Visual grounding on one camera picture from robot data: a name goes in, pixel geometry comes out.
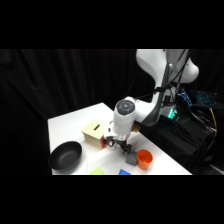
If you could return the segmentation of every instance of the yellow box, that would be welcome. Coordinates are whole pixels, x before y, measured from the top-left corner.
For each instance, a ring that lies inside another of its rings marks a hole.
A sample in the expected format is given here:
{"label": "yellow box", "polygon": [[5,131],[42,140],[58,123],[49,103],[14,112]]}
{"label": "yellow box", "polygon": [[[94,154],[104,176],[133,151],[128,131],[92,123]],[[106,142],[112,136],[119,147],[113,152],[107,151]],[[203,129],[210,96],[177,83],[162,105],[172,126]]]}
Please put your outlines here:
{"label": "yellow box", "polygon": [[85,137],[85,142],[89,145],[92,145],[98,149],[105,148],[104,143],[104,123],[100,120],[93,120],[88,124],[83,130],[82,133]]}

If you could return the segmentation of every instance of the black bowl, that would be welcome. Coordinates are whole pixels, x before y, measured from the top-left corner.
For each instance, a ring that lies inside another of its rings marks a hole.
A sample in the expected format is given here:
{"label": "black bowl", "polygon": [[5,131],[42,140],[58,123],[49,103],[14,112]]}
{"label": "black bowl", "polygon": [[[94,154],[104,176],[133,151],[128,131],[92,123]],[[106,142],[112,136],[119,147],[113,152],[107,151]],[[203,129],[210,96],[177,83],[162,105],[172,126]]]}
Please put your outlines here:
{"label": "black bowl", "polygon": [[64,172],[78,165],[81,155],[82,146],[78,142],[66,142],[51,153],[48,162],[52,169]]}

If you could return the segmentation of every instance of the green light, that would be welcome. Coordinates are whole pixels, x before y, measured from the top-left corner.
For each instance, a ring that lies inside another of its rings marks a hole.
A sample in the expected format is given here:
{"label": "green light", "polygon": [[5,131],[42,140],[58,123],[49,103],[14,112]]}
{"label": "green light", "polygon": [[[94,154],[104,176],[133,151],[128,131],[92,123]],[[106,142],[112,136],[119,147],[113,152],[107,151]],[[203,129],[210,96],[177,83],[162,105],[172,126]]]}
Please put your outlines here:
{"label": "green light", "polygon": [[172,109],[170,110],[170,113],[169,113],[168,118],[173,119],[175,116],[176,116],[176,113],[174,112],[174,109],[172,108]]}

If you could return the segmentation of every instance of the yellow object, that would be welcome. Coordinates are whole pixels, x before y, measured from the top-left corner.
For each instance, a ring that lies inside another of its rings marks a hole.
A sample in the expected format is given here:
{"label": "yellow object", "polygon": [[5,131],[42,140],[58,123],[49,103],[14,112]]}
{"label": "yellow object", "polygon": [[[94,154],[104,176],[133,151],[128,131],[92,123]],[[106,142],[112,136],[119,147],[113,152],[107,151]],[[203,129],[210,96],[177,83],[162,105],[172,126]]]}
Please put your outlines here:
{"label": "yellow object", "polygon": [[139,127],[137,124],[133,124],[133,126],[132,126],[132,132],[139,132],[139,130],[141,129],[141,127]]}
{"label": "yellow object", "polygon": [[104,123],[100,120],[93,120],[88,124],[83,130],[82,133],[85,137],[85,142],[89,145],[94,146],[98,149],[103,149],[104,144]]}
{"label": "yellow object", "polygon": [[90,173],[90,175],[92,175],[92,176],[101,176],[101,175],[103,175],[103,172],[102,172],[102,170],[100,168],[97,168],[94,171],[92,171]]}
{"label": "yellow object", "polygon": [[211,108],[210,108],[210,111],[212,113],[212,117],[213,117],[214,124],[215,124],[215,130],[216,130],[215,136],[217,136],[218,127],[217,127],[217,123],[216,123],[216,120],[215,120],[215,115],[214,115],[213,110]]}

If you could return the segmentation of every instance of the blue object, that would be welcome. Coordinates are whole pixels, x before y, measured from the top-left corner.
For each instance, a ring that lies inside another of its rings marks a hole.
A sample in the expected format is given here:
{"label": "blue object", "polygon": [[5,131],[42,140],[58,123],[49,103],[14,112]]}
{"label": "blue object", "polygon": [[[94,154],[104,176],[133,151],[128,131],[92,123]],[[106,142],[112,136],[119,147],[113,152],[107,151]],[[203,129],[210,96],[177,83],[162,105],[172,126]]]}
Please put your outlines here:
{"label": "blue object", "polygon": [[124,171],[124,170],[121,170],[120,173],[119,173],[120,176],[130,176],[131,174]]}

